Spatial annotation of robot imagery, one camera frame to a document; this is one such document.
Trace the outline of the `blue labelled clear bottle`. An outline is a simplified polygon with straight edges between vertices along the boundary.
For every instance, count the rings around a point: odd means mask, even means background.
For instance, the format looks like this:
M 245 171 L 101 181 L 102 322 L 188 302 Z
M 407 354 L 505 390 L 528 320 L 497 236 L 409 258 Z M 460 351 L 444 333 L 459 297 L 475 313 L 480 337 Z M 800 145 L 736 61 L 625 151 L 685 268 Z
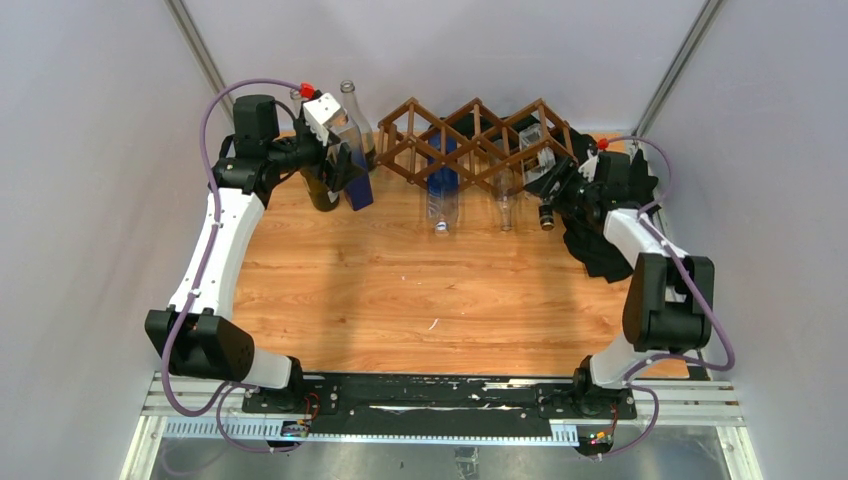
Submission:
M 353 211 L 362 210 L 373 204 L 374 197 L 361 132 L 346 113 L 339 113 L 332 119 L 330 131 L 336 140 L 330 147 L 335 163 L 333 186 L 343 188 Z

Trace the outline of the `clear square glass bottle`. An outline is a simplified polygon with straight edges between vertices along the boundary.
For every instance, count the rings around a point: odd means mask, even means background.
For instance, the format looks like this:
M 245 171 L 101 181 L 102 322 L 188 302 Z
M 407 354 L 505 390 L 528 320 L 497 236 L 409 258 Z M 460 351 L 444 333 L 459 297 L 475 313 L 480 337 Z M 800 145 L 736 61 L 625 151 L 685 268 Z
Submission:
M 519 147 L 522 151 L 530 149 L 541 140 L 542 129 L 539 123 L 532 124 L 519 132 Z M 549 147 L 543 147 L 531 157 L 528 157 L 522 163 L 524 185 L 527 186 L 541 178 L 549 172 L 555 163 L 556 159 L 554 153 Z M 538 202 L 537 212 L 541 229 L 543 231 L 553 230 L 555 227 L 555 219 L 551 205 L 529 191 L 525 191 L 525 196 L 528 199 L 535 199 Z

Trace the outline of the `dark green wine bottle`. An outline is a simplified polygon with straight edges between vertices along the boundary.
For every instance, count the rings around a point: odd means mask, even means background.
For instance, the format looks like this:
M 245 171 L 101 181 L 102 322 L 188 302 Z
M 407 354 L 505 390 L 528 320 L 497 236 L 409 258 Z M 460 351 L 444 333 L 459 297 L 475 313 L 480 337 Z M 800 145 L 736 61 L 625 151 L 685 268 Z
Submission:
M 313 207 L 320 212 L 330 212 L 339 205 L 339 194 L 331 191 L 324 182 L 320 169 L 316 166 L 299 170 Z

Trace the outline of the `small clear glass bottle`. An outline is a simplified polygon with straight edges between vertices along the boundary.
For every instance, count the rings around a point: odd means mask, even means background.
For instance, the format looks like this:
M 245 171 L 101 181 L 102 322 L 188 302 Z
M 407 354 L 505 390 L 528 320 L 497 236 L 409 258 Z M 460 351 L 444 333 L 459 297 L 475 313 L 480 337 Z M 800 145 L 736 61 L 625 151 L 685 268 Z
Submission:
M 494 201 L 499 212 L 502 231 L 513 229 L 513 209 L 516 204 L 515 188 L 515 172 L 510 167 L 505 167 L 495 174 L 493 178 Z

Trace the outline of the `clear bottle with black label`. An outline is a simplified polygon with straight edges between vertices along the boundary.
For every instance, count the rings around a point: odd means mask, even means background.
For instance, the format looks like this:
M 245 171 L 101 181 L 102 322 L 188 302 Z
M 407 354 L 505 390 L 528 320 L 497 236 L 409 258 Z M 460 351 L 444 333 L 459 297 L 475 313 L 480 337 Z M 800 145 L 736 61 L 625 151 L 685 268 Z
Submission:
M 349 116 L 356 123 L 360 135 L 367 169 L 372 172 L 378 166 L 376 162 L 376 144 L 372 126 L 363 114 L 358 99 L 356 96 L 355 84 L 352 80 L 346 79 L 340 82 L 340 92 L 342 94 L 342 102 Z

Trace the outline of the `tall clear glass bottle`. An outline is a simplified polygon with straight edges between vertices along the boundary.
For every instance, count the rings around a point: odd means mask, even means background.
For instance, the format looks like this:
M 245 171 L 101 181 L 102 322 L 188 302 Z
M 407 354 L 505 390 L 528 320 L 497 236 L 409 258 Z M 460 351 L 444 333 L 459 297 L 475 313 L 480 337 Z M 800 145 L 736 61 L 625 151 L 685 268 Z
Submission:
M 292 104 L 292 111 L 296 118 L 301 117 L 302 103 L 304 101 L 300 91 L 298 89 L 291 89 L 289 92 L 289 98 Z

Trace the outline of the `clear bottle with blue label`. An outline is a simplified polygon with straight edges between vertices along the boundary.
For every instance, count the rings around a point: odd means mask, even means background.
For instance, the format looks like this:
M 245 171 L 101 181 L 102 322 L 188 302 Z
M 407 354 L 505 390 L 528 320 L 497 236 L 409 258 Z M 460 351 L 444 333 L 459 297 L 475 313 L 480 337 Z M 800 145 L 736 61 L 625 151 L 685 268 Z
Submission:
M 436 235 L 449 235 L 459 217 L 459 175 L 440 167 L 427 177 L 426 212 Z

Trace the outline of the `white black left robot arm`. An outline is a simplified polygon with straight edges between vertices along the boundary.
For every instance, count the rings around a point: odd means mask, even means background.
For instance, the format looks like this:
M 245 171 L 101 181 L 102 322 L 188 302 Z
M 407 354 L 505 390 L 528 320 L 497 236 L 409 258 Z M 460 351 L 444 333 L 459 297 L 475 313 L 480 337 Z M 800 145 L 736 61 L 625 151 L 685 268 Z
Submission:
M 289 112 L 294 133 L 280 134 L 278 113 Z M 232 321 L 236 284 L 250 240 L 273 190 L 297 172 L 336 194 L 365 170 L 354 158 L 351 124 L 331 94 L 303 95 L 298 112 L 271 95 L 236 99 L 234 131 L 221 143 L 207 170 L 207 207 L 187 271 L 168 306 L 147 314 L 144 328 L 159 353 L 162 384 L 173 407 L 200 415 L 176 401 L 173 375 L 220 380 L 267 395 L 283 413 L 298 411 L 310 395 L 300 361 L 257 346 Z

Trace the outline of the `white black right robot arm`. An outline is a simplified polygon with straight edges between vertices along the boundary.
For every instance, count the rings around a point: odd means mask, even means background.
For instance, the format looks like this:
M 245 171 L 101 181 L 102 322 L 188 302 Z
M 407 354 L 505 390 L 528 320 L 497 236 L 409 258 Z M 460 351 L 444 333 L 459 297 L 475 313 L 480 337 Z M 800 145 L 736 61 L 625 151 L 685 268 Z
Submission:
M 558 159 L 529 174 L 526 191 L 559 214 L 568 252 L 591 277 L 630 283 L 622 332 L 575 369 L 573 387 L 546 398 L 596 417 L 625 403 L 627 381 L 655 355 L 680 355 L 705 346 L 712 327 L 714 265 L 668 243 L 651 213 L 658 184 L 643 152 L 600 152 L 578 165 Z

